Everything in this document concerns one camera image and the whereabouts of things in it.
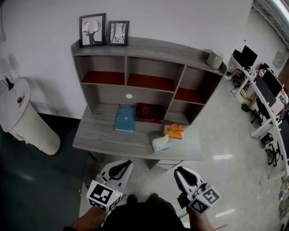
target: red item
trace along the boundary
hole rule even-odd
[[[137,103],[135,120],[139,122],[162,124],[164,108],[161,105]]]

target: office chair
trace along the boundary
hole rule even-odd
[[[263,122],[263,117],[265,116],[266,119],[270,119],[270,115],[265,105],[261,102],[259,98],[256,99],[256,103],[259,108],[259,111],[256,111],[255,109],[254,110],[249,109],[250,112],[252,112],[255,116],[255,118],[251,121],[251,124],[254,123],[254,121],[257,119],[259,122],[259,125],[261,126]]]
[[[277,161],[279,160],[280,156],[281,156],[281,159],[283,160],[283,156],[281,155],[281,152],[280,152],[279,142],[277,142],[277,145],[278,145],[278,148],[276,149],[276,151],[275,151],[275,149],[271,143],[269,144],[269,147],[272,147],[272,150],[271,149],[265,150],[266,152],[270,152],[272,154],[272,160],[271,160],[271,162],[270,161],[268,162],[268,165],[271,165],[273,163],[273,161],[275,160],[275,164],[273,165],[274,167],[277,166]]]

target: computer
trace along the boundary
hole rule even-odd
[[[252,67],[258,55],[252,51],[249,47],[244,46],[243,51],[241,52],[244,62],[247,62],[248,67]]]
[[[263,76],[263,81],[266,83],[268,88],[271,90],[273,93],[274,97],[277,97],[277,95],[280,93],[282,90],[282,86],[279,83],[278,79],[270,72],[267,70]]]

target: light blue notebook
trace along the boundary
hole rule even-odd
[[[114,129],[133,132],[135,130],[135,108],[119,107]]]

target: picture frame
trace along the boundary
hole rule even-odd
[[[127,46],[129,23],[130,21],[108,21],[108,46]]]
[[[105,17],[106,13],[79,17],[80,47],[105,45]]]

